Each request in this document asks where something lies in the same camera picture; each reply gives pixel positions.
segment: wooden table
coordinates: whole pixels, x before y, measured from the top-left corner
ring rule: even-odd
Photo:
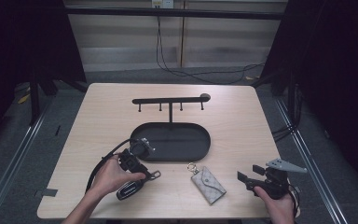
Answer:
[[[237,171],[264,179],[252,172],[252,165],[265,166],[279,158],[255,89],[243,86],[92,84],[79,109],[62,154],[48,184],[55,197],[43,197],[37,214],[41,218],[65,218],[84,195],[94,166],[107,152],[128,139],[146,122],[168,122],[168,106],[138,105],[136,98],[199,97],[211,95],[200,104],[173,105],[174,122],[192,122],[211,136],[210,151],[197,161],[215,175],[227,194],[209,205],[191,182],[185,162],[143,162],[161,177],[146,182],[135,195],[119,201],[115,193],[106,196],[91,217],[112,219],[188,219],[267,217],[261,199],[237,180]]]

